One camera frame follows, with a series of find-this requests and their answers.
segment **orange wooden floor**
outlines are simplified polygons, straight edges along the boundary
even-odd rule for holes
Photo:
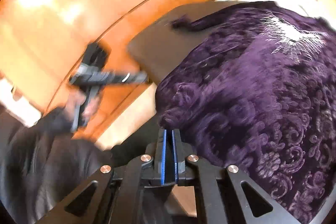
[[[109,45],[106,69],[138,71],[128,42],[173,8],[199,1],[207,0],[1,0],[0,70],[46,113],[66,101],[68,77],[88,42]],[[77,136],[96,140],[146,87],[105,88],[97,115]]]

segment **black jacket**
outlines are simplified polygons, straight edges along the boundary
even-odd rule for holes
[[[71,139],[70,128],[56,108],[31,128],[11,128],[2,143],[0,201],[17,224],[35,223],[98,168],[113,164],[109,151]]]

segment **human hand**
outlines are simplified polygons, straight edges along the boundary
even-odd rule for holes
[[[82,105],[85,102],[86,96],[80,90],[70,92],[68,97],[68,101],[64,108],[64,112],[68,118],[68,120],[73,121],[75,117],[75,107],[77,105]],[[82,117],[85,119],[90,119],[98,110],[100,103],[100,96],[96,96],[93,98],[89,104],[86,106]]]

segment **purple velvet cloth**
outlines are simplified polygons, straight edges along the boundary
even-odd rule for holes
[[[272,53],[268,12],[298,30],[325,32],[324,47],[300,63]],[[220,24],[157,87],[160,126],[212,164],[234,164],[301,223],[330,194],[336,157],[336,33],[322,18],[274,2],[238,4],[175,28]]]

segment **metal rivet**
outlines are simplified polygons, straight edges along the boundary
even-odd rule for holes
[[[152,158],[151,156],[146,155],[146,154],[141,156],[141,160],[142,160],[142,161],[145,161],[145,162],[150,161],[151,158]]]
[[[198,156],[197,155],[189,155],[188,156],[188,160],[189,161],[192,161],[192,162],[196,162],[196,161],[198,161]]]
[[[109,173],[111,171],[111,166],[109,166],[109,165],[103,165],[102,167],[100,167],[100,171],[102,173]]]
[[[228,168],[227,168],[231,173],[237,173],[238,172],[238,167],[235,166],[235,165],[230,165]]]

